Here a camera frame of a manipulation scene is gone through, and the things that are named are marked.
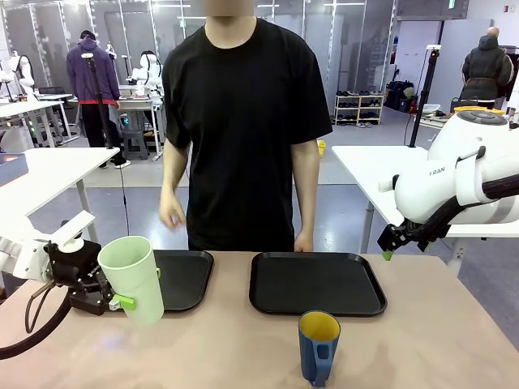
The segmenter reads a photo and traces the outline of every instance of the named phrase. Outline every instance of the rectangular black tray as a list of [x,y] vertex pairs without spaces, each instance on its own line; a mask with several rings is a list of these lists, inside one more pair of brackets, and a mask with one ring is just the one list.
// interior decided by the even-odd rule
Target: rectangular black tray
[[323,310],[366,318],[388,302],[371,266],[347,253],[262,253],[252,259],[249,300],[265,314]]
[[183,312],[202,302],[214,258],[205,251],[154,250],[161,269],[162,301],[167,312]]

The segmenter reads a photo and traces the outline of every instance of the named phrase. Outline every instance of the glass wall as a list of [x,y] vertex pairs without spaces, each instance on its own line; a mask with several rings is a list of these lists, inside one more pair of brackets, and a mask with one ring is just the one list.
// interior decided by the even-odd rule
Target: glass wall
[[[330,111],[337,90],[380,90],[396,0],[254,0],[255,15],[302,37],[314,51]],[[10,49],[28,55],[36,85],[70,86],[65,57],[84,29],[112,44],[119,82],[145,50],[168,53],[205,23],[201,0],[4,2]]]

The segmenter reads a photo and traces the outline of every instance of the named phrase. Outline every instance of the man's arm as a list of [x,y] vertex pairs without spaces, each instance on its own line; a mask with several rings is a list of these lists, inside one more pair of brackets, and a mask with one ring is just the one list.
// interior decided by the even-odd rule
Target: man's arm
[[177,185],[186,171],[189,146],[176,148],[167,139],[164,144],[164,174],[162,178],[160,215],[162,222],[170,229],[186,223],[182,205],[174,195]]
[[501,87],[504,87],[510,83],[513,79],[513,63],[508,55],[503,56],[503,63],[501,64],[501,69],[499,73],[499,77],[497,79],[497,84]]
[[469,81],[469,71],[470,71],[470,54],[466,56],[465,62],[463,62],[463,68],[461,69],[461,73],[463,74],[463,82],[467,83]]
[[290,134],[290,151],[302,221],[294,251],[313,251],[320,163],[316,139],[332,132],[332,125],[317,58],[298,36],[292,42],[292,50],[292,104],[297,111]]
[[74,70],[74,61],[72,60],[71,52],[66,55],[66,72],[68,73],[68,79],[71,82],[72,92],[74,96],[78,97],[78,92],[75,90],[75,70]]
[[302,227],[295,242],[295,251],[313,251],[315,201],[319,179],[319,149],[315,140],[293,144],[292,165],[295,189],[298,194]]
[[175,83],[178,75],[174,67],[174,53],[165,60],[162,71],[164,85],[164,110],[167,121],[166,141],[164,144],[164,175],[162,178],[161,203],[159,213],[162,222],[170,229],[176,229],[186,223],[182,205],[175,197],[175,190],[186,170],[187,156],[191,139],[182,123],[182,118],[175,101]]
[[110,86],[110,92],[115,101],[121,98],[121,92],[119,91],[119,83],[117,82],[117,76],[115,75],[114,61],[112,58],[103,51],[105,55],[106,73],[108,78],[108,84]]

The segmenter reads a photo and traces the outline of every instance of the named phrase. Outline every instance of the man's right hand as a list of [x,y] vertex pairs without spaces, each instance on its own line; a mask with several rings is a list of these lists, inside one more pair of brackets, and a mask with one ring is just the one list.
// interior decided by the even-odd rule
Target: man's right hand
[[177,229],[186,223],[186,215],[182,205],[180,205],[172,190],[162,189],[159,213],[162,223],[169,229]]

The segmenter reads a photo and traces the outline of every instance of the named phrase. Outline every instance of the green cup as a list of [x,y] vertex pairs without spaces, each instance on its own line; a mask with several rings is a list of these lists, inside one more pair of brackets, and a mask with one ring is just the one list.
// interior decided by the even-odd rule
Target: green cup
[[157,322],[164,314],[152,243],[145,237],[120,237],[103,247],[97,262],[115,297],[136,325]]

